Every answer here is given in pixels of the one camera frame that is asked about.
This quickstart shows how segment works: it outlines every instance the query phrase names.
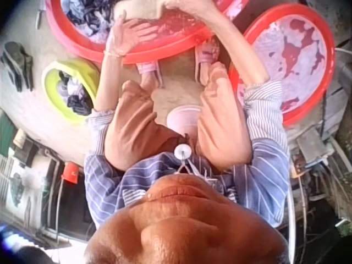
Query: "laundry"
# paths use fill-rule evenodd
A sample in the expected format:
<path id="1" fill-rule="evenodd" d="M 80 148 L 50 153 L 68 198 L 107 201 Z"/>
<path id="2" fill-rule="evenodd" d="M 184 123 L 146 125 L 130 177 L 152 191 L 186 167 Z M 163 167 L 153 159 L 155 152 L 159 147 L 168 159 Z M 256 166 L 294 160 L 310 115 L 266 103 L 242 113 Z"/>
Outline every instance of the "laundry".
<path id="1" fill-rule="evenodd" d="M 89 116 L 92 113 L 93 102 L 87 94 L 84 94 L 81 99 L 78 95 L 71 95 L 68 97 L 67 106 L 80 116 Z"/>
<path id="2" fill-rule="evenodd" d="M 30 91 L 33 90 L 33 57 L 25 52 L 20 43 L 7 42 L 0 61 L 5 66 L 12 84 L 16 86 L 17 92 L 22 92 L 23 85 Z"/>
<path id="3" fill-rule="evenodd" d="M 56 90 L 67 107 L 80 116 L 89 116 L 92 113 L 93 101 L 83 84 L 63 71 L 59 71 L 59 77 Z"/>
<path id="4" fill-rule="evenodd" d="M 61 0 L 66 17 L 78 32 L 103 44 L 114 24 L 113 7 L 119 0 Z"/>

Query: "blue striped shirt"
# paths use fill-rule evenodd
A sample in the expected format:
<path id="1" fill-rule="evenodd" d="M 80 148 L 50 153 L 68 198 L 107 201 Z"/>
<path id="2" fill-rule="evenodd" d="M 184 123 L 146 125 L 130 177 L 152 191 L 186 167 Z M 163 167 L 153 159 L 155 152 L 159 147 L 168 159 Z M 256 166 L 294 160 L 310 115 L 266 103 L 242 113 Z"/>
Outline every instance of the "blue striped shirt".
<path id="1" fill-rule="evenodd" d="M 289 151 L 280 110 L 281 82 L 247 89 L 244 102 L 253 149 L 251 164 L 214 174 L 204 158 L 192 155 L 189 160 L 202 175 L 218 179 L 213 186 L 217 191 L 277 227 L 283 219 L 289 185 Z M 126 172 L 112 167 L 104 156 L 103 146 L 113 114 L 93 113 L 88 119 L 92 148 L 85 159 L 85 186 L 97 228 L 116 211 L 142 198 L 157 179 L 174 174 L 181 166 L 173 153 L 164 152 L 138 162 Z"/>

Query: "bracelet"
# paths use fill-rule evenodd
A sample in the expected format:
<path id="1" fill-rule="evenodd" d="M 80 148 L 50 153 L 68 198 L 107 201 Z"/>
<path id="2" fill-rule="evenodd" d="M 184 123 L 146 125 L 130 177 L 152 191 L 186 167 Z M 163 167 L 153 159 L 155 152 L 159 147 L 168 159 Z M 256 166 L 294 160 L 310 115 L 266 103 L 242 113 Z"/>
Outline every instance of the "bracelet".
<path id="1" fill-rule="evenodd" d="M 124 57 L 126 57 L 126 55 L 119 55 L 119 54 L 115 54 L 115 53 L 112 53 L 112 52 L 108 52 L 106 50 L 104 50 L 104 54 L 107 55 L 107 56 L 112 56 L 112 57 L 116 57 L 116 58 L 124 58 Z"/>

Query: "foot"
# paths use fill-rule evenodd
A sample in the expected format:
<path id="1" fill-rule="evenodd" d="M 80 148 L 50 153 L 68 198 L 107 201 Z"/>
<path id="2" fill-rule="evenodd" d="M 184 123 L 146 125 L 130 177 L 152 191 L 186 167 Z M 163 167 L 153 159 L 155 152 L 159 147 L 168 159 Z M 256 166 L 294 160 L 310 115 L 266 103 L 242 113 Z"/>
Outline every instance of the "foot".
<path id="1" fill-rule="evenodd" d="M 162 86 L 162 78 L 158 61 L 137 63 L 138 72 L 142 76 L 141 87 L 152 94 Z"/>
<path id="2" fill-rule="evenodd" d="M 210 62 L 201 62 L 200 63 L 200 77 L 199 82 L 206 86 L 209 81 L 209 68 L 211 66 Z"/>
<path id="3" fill-rule="evenodd" d="M 152 94 L 160 86 L 156 71 L 142 73 L 141 77 L 142 77 L 142 80 L 141 80 L 142 89 L 147 91 L 150 94 Z"/>
<path id="4" fill-rule="evenodd" d="M 204 86 L 209 80 L 209 68 L 218 61 L 219 43 L 212 37 L 195 48 L 196 52 L 196 80 Z"/>

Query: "clothes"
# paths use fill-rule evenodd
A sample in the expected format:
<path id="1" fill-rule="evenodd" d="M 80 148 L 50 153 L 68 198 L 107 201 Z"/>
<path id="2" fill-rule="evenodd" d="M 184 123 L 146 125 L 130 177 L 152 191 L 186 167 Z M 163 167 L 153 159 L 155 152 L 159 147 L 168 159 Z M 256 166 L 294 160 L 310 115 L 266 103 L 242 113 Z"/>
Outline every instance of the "clothes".
<path id="1" fill-rule="evenodd" d="M 93 101 L 83 84 L 73 76 L 59 71 L 59 81 L 56 90 L 67 107 L 80 116 L 89 116 L 92 113 Z"/>
<path id="2" fill-rule="evenodd" d="M 215 174 L 205 158 L 192 155 L 190 159 L 202 175 L 221 179 L 227 198 L 257 212 L 273 227 L 283 219 L 289 185 L 288 145 L 279 111 L 281 97 L 281 82 L 277 81 L 249 88 L 245 94 L 253 151 L 251 164 L 235 165 Z M 158 178 L 175 173 L 180 166 L 180 160 L 172 153 L 163 152 L 138 162 L 126 172 L 112 167 L 104 156 L 104 141 L 113 115 L 113 111 L 94 112 L 88 119 L 93 138 L 85 159 L 85 186 L 97 227 L 120 208 L 143 197 Z"/>
<path id="3" fill-rule="evenodd" d="M 20 43 L 13 41 L 5 43 L 0 61 L 6 67 L 10 80 L 16 86 L 17 92 L 22 92 L 23 84 L 30 91 L 33 90 L 33 57 L 25 52 Z"/>
<path id="4" fill-rule="evenodd" d="M 223 64 L 216 63 L 210 68 L 210 82 L 201 100 L 198 140 L 191 143 L 193 153 L 206 157 L 219 169 L 250 162 L 246 120 Z M 139 84 L 126 82 L 105 140 L 105 156 L 115 168 L 126 171 L 144 158 L 164 151 L 174 152 L 177 145 L 186 142 L 183 136 L 156 124 L 155 118 L 150 95 Z"/>
<path id="5" fill-rule="evenodd" d="M 104 44 L 114 24 L 112 8 L 119 0 L 61 0 L 64 14 L 78 32 Z"/>
<path id="6" fill-rule="evenodd" d="M 67 99 L 67 107 L 72 108 L 72 111 L 80 116 L 89 116 L 92 113 L 93 102 L 88 94 L 81 99 L 78 95 L 71 95 Z"/>
<path id="7" fill-rule="evenodd" d="M 83 89 L 83 85 L 77 78 L 71 77 L 67 82 L 67 92 L 69 95 L 77 95 L 80 90 Z"/>
<path id="8" fill-rule="evenodd" d="M 126 18 L 159 19 L 163 13 L 165 0 L 123 0 L 114 7 L 115 17 L 126 10 Z"/>
<path id="9" fill-rule="evenodd" d="M 62 101 L 64 101 L 65 104 L 67 105 L 67 99 L 70 96 L 67 91 L 67 85 L 65 85 L 63 81 L 58 81 L 56 84 L 56 90 L 60 95 Z"/>

